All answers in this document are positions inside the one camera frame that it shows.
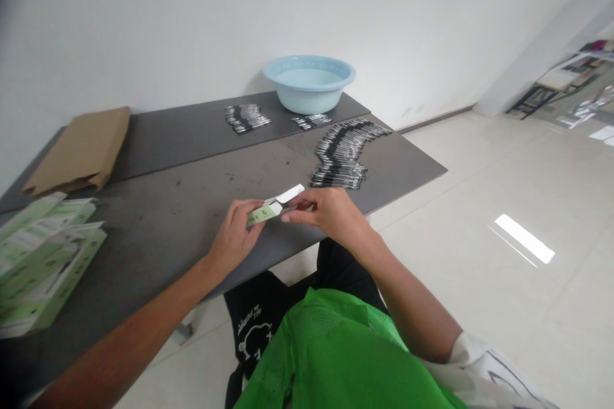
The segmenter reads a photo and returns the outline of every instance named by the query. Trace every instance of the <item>person's hands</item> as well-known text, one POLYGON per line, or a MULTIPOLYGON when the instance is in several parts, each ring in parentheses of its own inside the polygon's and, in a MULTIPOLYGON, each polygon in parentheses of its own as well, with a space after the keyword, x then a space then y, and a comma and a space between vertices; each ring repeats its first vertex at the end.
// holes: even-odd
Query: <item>person's hands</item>
POLYGON ((228 209, 208 258, 224 277, 234 270, 253 249, 266 221, 246 229, 248 214, 264 205, 264 200, 235 200, 228 209))
POLYGON ((296 210, 281 216, 283 222, 318 227, 352 253, 377 233, 356 208, 345 189, 310 189, 290 200, 296 210))

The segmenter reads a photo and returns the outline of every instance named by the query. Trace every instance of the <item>green shirt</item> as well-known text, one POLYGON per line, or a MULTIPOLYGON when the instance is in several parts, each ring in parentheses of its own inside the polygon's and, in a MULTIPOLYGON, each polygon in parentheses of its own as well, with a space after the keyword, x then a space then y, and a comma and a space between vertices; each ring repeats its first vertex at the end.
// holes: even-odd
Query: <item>green shirt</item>
POLYGON ((465 408, 408 352, 392 320, 334 289, 284 316, 236 408, 465 408))

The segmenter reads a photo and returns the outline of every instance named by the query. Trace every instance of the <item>small box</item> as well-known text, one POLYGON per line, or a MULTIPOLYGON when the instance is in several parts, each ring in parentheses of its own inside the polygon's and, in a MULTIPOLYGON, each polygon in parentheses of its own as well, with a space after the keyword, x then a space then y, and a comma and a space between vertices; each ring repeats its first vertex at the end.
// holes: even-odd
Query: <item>small box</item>
POLYGON ((64 198, 66 194, 56 192, 39 200, 20 211, 0 228, 0 243, 14 234, 19 229, 27 227, 35 220, 41 219, 51 212, 64 198))
POLYGON ((32 334, 49 327, 106 238, 94 229, 79 242, 75 256, 18 301, 0 308, 0 339, 32 334))
POLYGON ((102 222, 58 229, 40 219, 0 243, 0 305, 13 302, 37 287, 78 251, 81 240, 102 222))

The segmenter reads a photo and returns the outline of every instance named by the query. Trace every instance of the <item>white sleeve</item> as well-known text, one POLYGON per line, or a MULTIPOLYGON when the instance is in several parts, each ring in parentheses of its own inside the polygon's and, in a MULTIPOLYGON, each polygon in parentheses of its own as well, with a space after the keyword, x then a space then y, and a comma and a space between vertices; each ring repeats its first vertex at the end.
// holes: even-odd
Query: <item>white sleeve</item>
POLYGON ((422 361, 470 409, 558 409, 488 344, 463 332, 447 364, 422 361))

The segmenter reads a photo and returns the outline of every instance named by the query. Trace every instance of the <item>light blue plastic basin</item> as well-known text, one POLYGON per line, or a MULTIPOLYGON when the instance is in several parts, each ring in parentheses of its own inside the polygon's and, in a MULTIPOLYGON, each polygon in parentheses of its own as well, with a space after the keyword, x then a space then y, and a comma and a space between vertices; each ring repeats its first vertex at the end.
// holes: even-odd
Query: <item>light blue plastic basin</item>
POLYGON ((285 56, 262 70, 275 83, 282 105, 289 111, 315 115, 332 110, 344 87, 356 78, 350 64, 325 56, 285 56))

